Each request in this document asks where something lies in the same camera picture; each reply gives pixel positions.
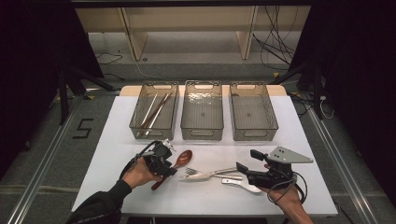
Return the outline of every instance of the transparent gray bin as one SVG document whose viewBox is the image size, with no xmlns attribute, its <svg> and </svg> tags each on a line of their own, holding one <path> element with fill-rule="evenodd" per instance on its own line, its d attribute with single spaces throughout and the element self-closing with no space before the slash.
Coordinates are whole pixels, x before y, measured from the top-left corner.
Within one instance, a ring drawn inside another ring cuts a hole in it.
<svg viewBox="0 0 396 224">
<path fill-rule="evenodd" d="M 186 81 L 183 102 L 183 139 L 221 140 L 224 121 L 220 81 Z"/>
<path fill-rule="evenodd" d="M 160 102 L 169 95 L 161 107 Z M 178 107 L 176 81 L 144 82 L 129 127 L 135 139 L 173 140 Z"/>
<path fill-rule="evenodd" d="M 234 141 L 272 141 L 278 129 L 267 88 L 262 82 L 232 82 L 230 109 Z"/>
</svg>

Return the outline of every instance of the spoon handle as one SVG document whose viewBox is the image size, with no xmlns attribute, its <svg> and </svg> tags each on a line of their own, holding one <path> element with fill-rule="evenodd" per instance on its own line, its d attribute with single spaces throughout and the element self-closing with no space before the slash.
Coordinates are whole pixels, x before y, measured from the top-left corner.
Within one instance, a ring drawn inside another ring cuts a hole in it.
<svg viewBox="0 0 396 224">
<path fill-rule="evenodd" d="M 159 188 L 160 185 L 163 183 L 163 181 L 165 181 L 166 178 L 168 178 L 168 177 L 167 177 L 167 176 L 164 176 L 162 181 L 158 181 L 158 182 L 156 182 L 155 184 L 153 184 L 153 185 L 151 186 L 151 190 L 156 190 L 157 188 Z"/>
</svg>

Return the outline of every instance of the white table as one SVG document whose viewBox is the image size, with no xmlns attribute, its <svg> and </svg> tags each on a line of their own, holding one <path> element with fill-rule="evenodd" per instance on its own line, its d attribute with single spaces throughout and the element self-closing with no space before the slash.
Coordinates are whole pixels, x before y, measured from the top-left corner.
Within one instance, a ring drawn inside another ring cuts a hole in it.
<svg viewBox="0 0 396 224">
<path fill-rule="evenodd" d="M 235 166 L 238 161 L 250 170 L 264 171 L 262 161 L 250 158 L 249 151 L 257 149 L 270 153 L 277 146 L 289 148 L 315 160 L 304 130 L 289 96 L 271 96 L 279 129 L 270 142 L 235 142 L 233 140 L 228 96 L 223 96 L 224 131 L 218 142 L 188 142 L 182 139 L 180 130 L 182 97 L 177 112 L 175 138 L 171 142 L 177 149 L 169 159 L 173 164 L 186 149 L 193 152 L 189 167 L 213 171 Z M 96 191 L 113 187 L 125 164 L 150 141 L 135 140 L 129 128 L 137 96 L 118 96 L 109 113 L 91 165 L 81 185 L 73 211 Z M 141 217 L 268 217 L 283 215 L 282 211 L 267 200 L 266 194 L 251 193 L 245 189 L 225 186 L 220 178 L 190 182 L 180 177 L 185 168 L 168 178 L 157 190 L 154 183 L 138 187 L 128 195 L 122 207 L 126 216 Z M 326 187 L 318 165 L 314 163 L 293 164 L 293 171 L 301 174 L 308 185 L 308 197 L 304 203 L 312 217 L 337 215 L 331 195 Z M 304 189 L 304 183 L 298 184 Z"/>
</svg>

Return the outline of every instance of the floor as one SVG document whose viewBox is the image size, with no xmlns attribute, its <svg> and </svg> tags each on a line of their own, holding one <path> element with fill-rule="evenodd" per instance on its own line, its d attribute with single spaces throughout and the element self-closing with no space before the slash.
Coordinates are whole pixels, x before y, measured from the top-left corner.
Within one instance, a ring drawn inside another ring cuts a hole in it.
<svg viewBox="0 0 396 224">
<path fill-rule="evenodd" d="M 259 39 L 267 35 L 256 34 Z M 292 32 L 285 39 L 291 49 L 295 49 L 299 35 Z M 180 83 L 214 78 L 224 83 L 241 79 L 270 82 L 288 68 L 277 57 L 262 52 L 255 41 L 248 60 L 242 60 L 236 35 L 230 32 L 152 33 L 137 63 L 132 60 L 124 34 L 90 34 L 89 38 L 105 74 L 104 81 L 115 87 L 139 85 L 149 79 L 173 79 Z M 331 106 L 324 104 L 328 119 L 319 120 L 310 109 L 310 93 L 298 92 L 296 88 L 298 78 L 292 77 L 283 86 L 303 98 L 293 100 L 296 113 L 340 209 L 336 217 L 313 217 L 314 221 L 395 223 L 395 207 L 359 156 L 336 113 L 332 116 Z M 17 216 L 19 223 L 59 223 L 70 216 L 108 112 L 119 94 L 102 91 L 88 81 L 84 85 L 88 89 L 84 97 L 69 94 L 72 113 L 65 125 L 59 125 L 59 99 L 53 100 L 30 141 L 30 149 L 20 153 L 1 180 L 0 223 L 16 220 Z M 78 138 L 85 134 L 78 130 L 83 125 L 88 125 L 91 131 L 87 138 Z M 283 219 L 268 217 L 268 223 L 282 223 Z"/>
</svg>

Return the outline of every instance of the spoon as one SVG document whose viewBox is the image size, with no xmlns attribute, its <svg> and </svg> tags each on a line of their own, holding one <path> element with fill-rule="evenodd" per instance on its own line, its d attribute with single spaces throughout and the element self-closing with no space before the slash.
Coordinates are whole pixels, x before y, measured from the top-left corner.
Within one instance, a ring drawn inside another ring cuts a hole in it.
<svg viewBox="0 0 396 224">
<path fill-rule="evenodd" d="M 177 157 L 174 168 L 177 169 L 180 166 L 187 165 L 187 163 L 189 163 L 189 161 L 191 160 L 191 157 L 192 157 L 192 151 L 185 150 Z M 151 189 L 156 190 L 163 183 L 163 181 L 165 181 L 166 178 L 168 178 L 168 176 L 163 177 L 162 181 L 159 181 L 159 182 L 155 183 L 153 186 L 151 186 Z"/>
</svg>

